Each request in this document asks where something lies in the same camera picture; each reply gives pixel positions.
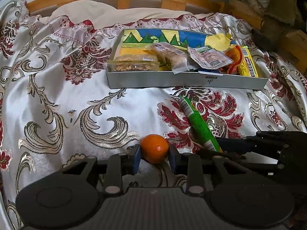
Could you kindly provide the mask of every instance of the orange package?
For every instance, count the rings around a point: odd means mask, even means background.
[[[231,45],[226,51],[223,52],[224,55],[233,60],[233,63],[225,67],[219,68],[219,71],[227,74],[237,74],[238,66],[243,61],[243,52],[237,44]]]

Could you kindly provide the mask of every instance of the satin bedspread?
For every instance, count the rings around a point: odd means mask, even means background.
[[[197,150],[200,145],[174,96],[196,103],[216,136],[240,138],[267,130],[306,132],[307,80],[278,55],[257,48],[251,26],[243,20],[220,13],[201,19],[181,15],[95,29],[89,20],[74,24],[67,16],[43,23],[40,17],[30,16],[25,3],[13,0],[0,12],[1,214],[15,229],[22,226],[14,204],[18,192],[75,160],[128,152],[153,133],[163,135],[182,152]],[[229,32],[232,40],[250,48],[269,81],[261,91],[111,90],[105,63],[121,30],[136,27]],[[123,182],[125,187],[182,186],[185,177],[174,176],[167,162],[152,165],[142,160],[138,174],[124,176]]]

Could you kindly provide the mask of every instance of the orange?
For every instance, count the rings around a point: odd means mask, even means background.
[[[167,157],[168,142],[160,135],[147,135],[140,144],[143,158],[152,164],[161,163]]]

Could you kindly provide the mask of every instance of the green triangle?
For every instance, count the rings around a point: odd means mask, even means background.
[[[128,35],[126,40],[123,41],[124,43],[138,43],[139,41],[136,39],[136,37],[133,35],[132,32]]]
[[[167,38],[165,37],[163,32],[162,32],[162,35],[159,37],[159,42],[167,42],[167,43],[169,43],[169,41],[167,40]]]
[[[154,40],[150,38],[149,33],[147,33],[140,42],[141,43],[153,43],[153,41]]]
[[[170,44],[174,46],[179,46],[176,35],[173,36]]]
[[[187,38],[185,38],[182,43],[184,44],[185,47],[189,46],[189,42]]]

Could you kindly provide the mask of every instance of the metal tray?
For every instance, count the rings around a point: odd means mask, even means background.
[[[177,29],[163,29],[174,31],[186,31]],[[120,33],[115,43],[110,59],[113,60],[119,55],[124,30]],[[231,74],[202,74],[197,71],[187,71],[174,74],[172,71],[125,71],[111,72],[107,67],[106,76],[111,89],[118,88],[144,88],[144,87],[175,87],[175,86],[201,86],[219,88],[239,88],[261,90],[268,81],[268,77],[255,63],[259,78],[246,77]]]

